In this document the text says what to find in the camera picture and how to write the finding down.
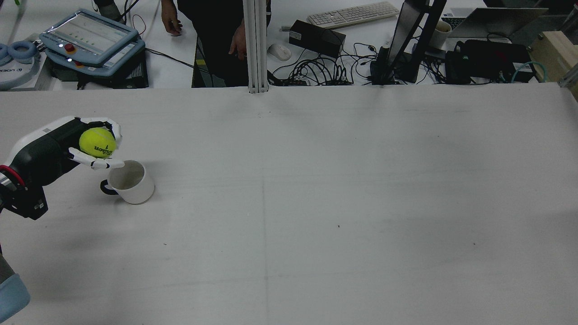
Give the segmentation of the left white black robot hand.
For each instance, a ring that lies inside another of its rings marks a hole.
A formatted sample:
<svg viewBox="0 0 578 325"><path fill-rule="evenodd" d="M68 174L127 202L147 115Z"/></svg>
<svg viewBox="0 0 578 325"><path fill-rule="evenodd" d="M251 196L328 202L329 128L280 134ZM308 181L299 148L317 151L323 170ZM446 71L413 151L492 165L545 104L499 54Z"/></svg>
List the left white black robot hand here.
<svg viewBox="0 0 578 325"><path fill-rule="evenodd" d="M108 131L118 143L122 141L121 127L111 119L65 116L17 141L4 165L25 185L39 186L53 183L80 164L92 169L122 168L123 160L93 157L80 150L81 134L96 127Z"/></svg>

